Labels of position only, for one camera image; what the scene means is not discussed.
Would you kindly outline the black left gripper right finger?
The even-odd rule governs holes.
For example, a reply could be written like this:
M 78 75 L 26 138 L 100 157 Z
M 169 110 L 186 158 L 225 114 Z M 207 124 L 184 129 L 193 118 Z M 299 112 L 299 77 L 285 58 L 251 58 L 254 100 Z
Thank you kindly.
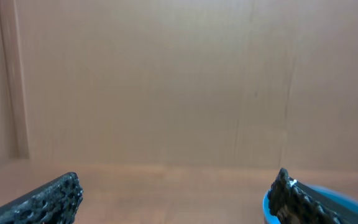
M 358 224 L 358 213 L 288 175 L 281 168 L 267 191 L 268 209 L 286 224 Z

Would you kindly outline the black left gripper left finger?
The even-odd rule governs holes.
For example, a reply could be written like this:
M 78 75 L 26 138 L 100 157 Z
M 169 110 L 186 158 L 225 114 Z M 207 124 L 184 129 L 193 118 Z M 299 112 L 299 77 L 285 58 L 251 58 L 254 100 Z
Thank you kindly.
M 74 172 L 67 172 L 0 207 L 0 224 L 72 224 L 83 200 Z

